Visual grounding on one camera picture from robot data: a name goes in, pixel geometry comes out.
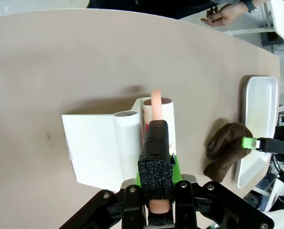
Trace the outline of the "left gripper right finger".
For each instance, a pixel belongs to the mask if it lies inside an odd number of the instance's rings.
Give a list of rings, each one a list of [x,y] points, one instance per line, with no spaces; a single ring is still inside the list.
[[[222,229],[272,229],[274,221],[220,183],[200,186],[195,176],[181,174],[177,156],[170,157],[174,184],[175,228],[196,229],[197,216]]]

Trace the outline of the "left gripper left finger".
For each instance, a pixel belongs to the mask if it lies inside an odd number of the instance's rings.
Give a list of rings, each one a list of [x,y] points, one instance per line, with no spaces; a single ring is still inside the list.
[[[122,221],[123,229],[146,226],[145,199],[140,176],[125,180],[114,193],[101,190],[62,226],[62,229],[110,229]]]

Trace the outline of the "person's left hand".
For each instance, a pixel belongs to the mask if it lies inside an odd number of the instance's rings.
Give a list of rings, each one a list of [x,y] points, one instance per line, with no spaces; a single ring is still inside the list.
[[[206,18],[201,18],[201,22],[212,27],[227,26],[238,16],[247,11],[248,8],[242,2],[237,4],[227,4],[220,10],[215,6],[207,11]]]

